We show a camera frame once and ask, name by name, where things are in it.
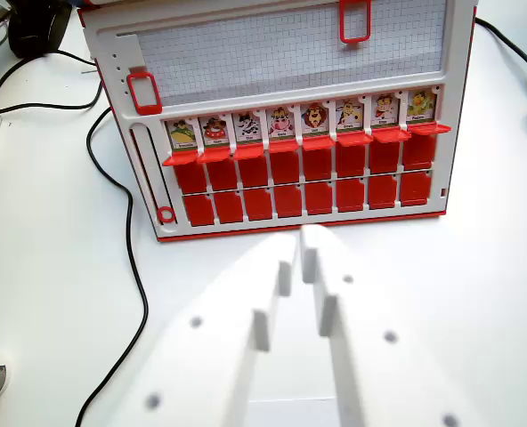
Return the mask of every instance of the white table surface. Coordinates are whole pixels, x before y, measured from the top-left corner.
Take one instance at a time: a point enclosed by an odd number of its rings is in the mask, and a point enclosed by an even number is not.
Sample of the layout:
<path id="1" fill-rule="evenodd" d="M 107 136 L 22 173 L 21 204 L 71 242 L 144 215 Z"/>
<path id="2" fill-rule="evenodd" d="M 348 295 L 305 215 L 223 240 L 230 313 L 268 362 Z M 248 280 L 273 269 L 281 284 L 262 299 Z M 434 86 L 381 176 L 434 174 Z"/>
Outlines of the white table surface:
<path id="1" fill-rule="evenodd" d="M 527 6 L 482 0 L 478 15 L 527 52 Z M 75 15 L 62 48 L 85 51 Z M 0 76 L 15 61 L 1 49 Z M 36 60 L 8 80 L 0 107 L 86 102 L 98 77 L 81 75 L 82 67 L 56 55 Z M 141 319 L 125 249 L 126 199 L 85 151 L 87 130 L 106 107 L 102 96 L 92 111 L 4 115 L 0 350 L 12 356 L 15 374 L 0 397 L 0 427 L 73 425 Z M 266 237 L 158 243 L 111 119 L 95 134 L 94 149 L 135 194 L 134 251 L 150 320 L 87 412 L 88 427 L 105 425 L 171 317 Z M 380 272 L 404 321 L 491 426 L 527 426 L 526 66 L 476 28 L 446 216 L 332 230 Z M 334 425 L 328 343 L 314 325 L 311 288 L 297 279 L 280 303 L 272 353 L 258 359 L 251 399 L 264 403 L 251 406 L 247 424 Z"/>

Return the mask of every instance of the cow character card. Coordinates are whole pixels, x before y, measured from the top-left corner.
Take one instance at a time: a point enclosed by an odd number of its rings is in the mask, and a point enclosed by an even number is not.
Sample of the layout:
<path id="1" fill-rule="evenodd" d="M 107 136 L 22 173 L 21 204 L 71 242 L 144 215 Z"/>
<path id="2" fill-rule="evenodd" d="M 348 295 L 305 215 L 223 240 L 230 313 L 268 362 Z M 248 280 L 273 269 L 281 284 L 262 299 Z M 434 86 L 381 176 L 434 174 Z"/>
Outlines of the cow character card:
<path id="1" fill-rule="evenodd" d="M 196 149 L 196 136 L 192 125 L 184 120 L 165 122 L 166 129 L 171 140 L 173 151 L 185 151 L 187 149 Z"/>
<path id="2" fill-rule="evenodd" d="M 262 141 L 262 128 L 259 117 L 254 116 L 251 111 L 232 114 L 234 130 L 236 131 L 236 142 L 238 144 L 249 144 Z"/>
<path id="3" fill-rule="evenodd" d="M 350 132 L 362 129 L 362 104 L 357 100 L 336 102 L 336 131 Z"/>
<path id="4" fill-rule="evenodd" d="M 372 118 L 370 127 L 385 127 L 398 124 L 398 107 L 400 103 L 391 93 L 372 97 Z"/>
<path id="5" fill-rule="evenodd" d="M 301 105 L 301 133 L 303 136 L 328 133 L 328 110 L 319 102 Z"/>
<path id="6" fill-rule="evenodd" d="M 284 107 L 267 110 L 267 123 L 271 140 L 286 140 L 296 134 L 293 113 Z"/>
<path id="7" fill-rule="evenodd" d="M 431 122 L 434 120 L 435 93 L 430 88 L 409 91 L 407 123 Z"/>
<path id="8" fill-rule="evenodd" d="M 230 145 L 226 122 L 218 117 L 201 117 L 200 127 L 205 147 L 220 147 Z"/>

